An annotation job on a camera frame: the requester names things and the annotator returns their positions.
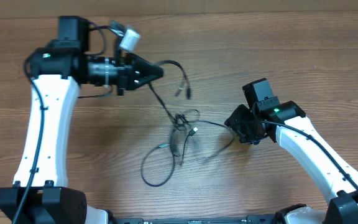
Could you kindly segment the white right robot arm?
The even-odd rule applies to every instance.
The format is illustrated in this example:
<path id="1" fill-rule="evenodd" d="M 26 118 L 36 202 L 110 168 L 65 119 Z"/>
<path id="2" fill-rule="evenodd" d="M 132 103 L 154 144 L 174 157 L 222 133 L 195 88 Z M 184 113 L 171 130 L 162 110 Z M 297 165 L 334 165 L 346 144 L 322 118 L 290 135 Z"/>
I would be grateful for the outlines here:
<path id="1" fill-rule="evenodd" d="M 293 101 L 281 103 L 266 78 L 242 87 L 246 105 L 239 105 L 224 124 L 243 144 L 270 138 L 289 152 L 318 186 L 328 208 L 314 210 L 299 203 L 273 215 L 258 215 L 258 223 L 358 223 L 358 171 L 317 132 Z"/>

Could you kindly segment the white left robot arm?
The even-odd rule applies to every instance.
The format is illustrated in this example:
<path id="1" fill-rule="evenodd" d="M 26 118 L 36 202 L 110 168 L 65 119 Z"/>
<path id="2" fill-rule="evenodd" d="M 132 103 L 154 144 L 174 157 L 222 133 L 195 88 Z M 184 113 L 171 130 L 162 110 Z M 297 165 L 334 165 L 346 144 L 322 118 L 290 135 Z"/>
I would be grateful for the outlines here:
<path id="1" fill-rule="evenodd" d="M 58 35 L 24 62 L 31 109 L 24 152 L 11 187 L 0 188 L 0 210 L 13 223 L 114 223 L 109 210 L 87 203 L 68 187 L 67 144 L 82 85 L 105 86 L 123 95 L 163 76 L 158 65 L 134 53 L 140 34 L 112 21 L 114 55 L 90 53 L 90 32 L 102 31 L 83 17 L 62 16 Z"/>

